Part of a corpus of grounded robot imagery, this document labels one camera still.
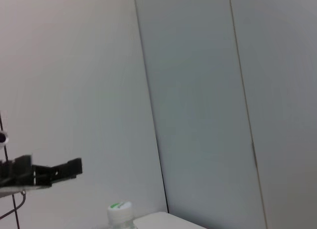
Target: white lid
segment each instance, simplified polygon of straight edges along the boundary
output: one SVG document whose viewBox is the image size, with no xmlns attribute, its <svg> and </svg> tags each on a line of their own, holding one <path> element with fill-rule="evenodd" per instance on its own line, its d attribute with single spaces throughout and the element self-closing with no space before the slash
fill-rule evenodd
<svg viewBox="0 0 317 229">
<path fill-rule="evenodd" d="M 133 219 L 132 203 L 115 203 L 108 207 L 108 219 L 111 225 L 124 223 Z"/>
</svg>

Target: green label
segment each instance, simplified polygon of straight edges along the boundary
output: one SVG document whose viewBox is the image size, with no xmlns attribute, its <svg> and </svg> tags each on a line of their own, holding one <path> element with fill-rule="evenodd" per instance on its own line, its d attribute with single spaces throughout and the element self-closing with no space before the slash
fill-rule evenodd
<svg viewBox="0 0 317 229">
<path fill-rule="evenodd" d="M 120 203 L 115 203 L 113 205 L 110 206 L 110 208 L 114 208 L 115 206 L 119 205 Z"/>
</svg>

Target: vertical seam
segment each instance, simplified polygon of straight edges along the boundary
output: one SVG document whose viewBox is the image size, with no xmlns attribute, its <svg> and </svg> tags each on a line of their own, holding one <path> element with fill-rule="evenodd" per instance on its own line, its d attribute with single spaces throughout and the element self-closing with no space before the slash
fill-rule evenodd
<svg viewBox="0 0 317 229">
<path fill-rule="evenodd" d="M 232 0 L 229 0 L 229 4 L 230 4 L 230 12 L 231 12 L 231 18 L 232 18 L 232 25 L 233 25 L 234 40 L 235 40 L 236 50 L 237 50 L 237 54 L 238 54 L 238 62 L 239 62 L 240 76 L 241 76 L 241 82 L 242 82 L 242 88 L 243 88 L 243 95 L 244 95 L 244 100 L 245 100 L 245 106 L 247 109 L 247 117 L 248 117 L 250 135 L 251 135 L 252 143 L 254 144 L 253 133 L 252 133 L 252 128 L 251 128 L 251 121 L 250 121 L 250 113 L 249 113 L 246 90 L 245 90 L 245 85 L 244 85 L 244 80 L 243 80 L 243 75 L 242 75 L 242 65 L 241 65 L 241 59 L 240 59 L 240 52 L 239 52 L 235 19 L 234 19 L 234 15 L 233 15 Z M 264 198 L 263 198 L 263 192 L 262 192 L 262 186 L 261 186 L 261 180 L 260 180 L 258 167 L 256 167 L 256 170 L 257 170 L 258 183 L 259 183 L 259 188 L 260 188 L 260 195 L 261 195 L 261 202 L 262 202 L 262 210 L 263 210 L 263 214 L 264 214 L 265 228 L 268 229 L 265 206 L 264 206 Z"/>
<path fill-rule="evenodd" d="M 142 35 L 141 35 L 141 27 L 140 27 L 137 0 L 134 0 L 134 5 L 135 5 L 137 23 L 138 23 L 138 28 L 139 28 L 139 37 L 140 37 L 140 42 L 141 42 L 142 58 L 143 58 L 143 64 L 144 64 L 144 68 L 145 68 L 145 77 L 146 77 L 146 81 L 147 81 L 147 88 L 148 88 L 148 92 L 149 92 L 149 99 L 150 99 L 151 113 L 152 113 L 152 119 L 153 119 L 153 125 L 154 125 L 155 139 L 156 139 L 157 148 L 158 148 L 158 161 L 159 161 L 159 166 L 160 166 L 160 172 L 162 175 L 163 188 L 164 188 L 165 201 L 166 201 L 166 209 L 167 209 L 167 212 L 169 213 L 168 200 L 167 200 L 167 194 L 166 194 L 166 188 L 165 188 L 165 182 L 164 182 L 164 174 L 163 174 L 163 168 L 162 168 L 162 162 L 161 162 L 161 155 L 159 153 L 159 141 L 158 141 L 158 136 L 157 136 L 157 128 L 156 128 L 156 123 L 155 123 L 155 118 L 154 118 L 153 101 L 151 98 L 151 91 L 150 91 L 150 86 L 149 86 L 149 76 L 148 76 L 148 72 L 147 72 L 147 65 L 145 62 L 144 45 L 143 45 L 143 40 L 142 40 Z"/>
</svg>

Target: gray wall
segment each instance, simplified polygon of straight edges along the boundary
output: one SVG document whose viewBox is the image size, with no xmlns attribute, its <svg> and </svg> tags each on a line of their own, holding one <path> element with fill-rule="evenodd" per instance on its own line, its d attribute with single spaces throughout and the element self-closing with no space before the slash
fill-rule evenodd
<svg viewBox="0 0 317 229">
<path fill-rule="evenodd" d="M 0 10 L 9 157 L 82 157 L 84 168 L 28 193 L 21 228 L 90 229 L 119 200 L 132 200 L 137 216 L 165 211 L 134 0 L 0 0 Z M 0 215 L 11 209 L 0 199 Z M 0 228 L 16 229 L 14 216 Z"/>
<path fill-rule="evenodd" d="M 170 212 L 264 229 L 229 0 L 137 0 Z"/>
<path fill-rule="evenodd" d="M 317 0 L 232 0 L 269 229 L 317 227 Z"/>
</svg>

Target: white wall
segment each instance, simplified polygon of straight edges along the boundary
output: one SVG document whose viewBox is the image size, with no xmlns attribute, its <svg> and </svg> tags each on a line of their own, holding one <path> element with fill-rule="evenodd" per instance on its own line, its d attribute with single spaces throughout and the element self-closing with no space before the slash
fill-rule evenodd
<svg viewBox="0 0 317 229">
<path fill-rule="evenodd" d="M 317 0 L 232 0 L 269 229 L 317 227 Z"/>
<path fill-rule="evenodd" d="M 229 0 L 137 0 L 170 212 L 264 229 Z"/>
<path fill-rule="evenodd" d="M 89 229 L 127 199 L 137 216 L 165 211 L 134 1 L 0 0 L 0 10 L 9 157 L 83 158 L 77 180 L 27 194 L 21 228 Z M 0 199 L 1 215 L 11 208 Z M 14 216 L 0 228 L 15 229 Z"/>
</svg>

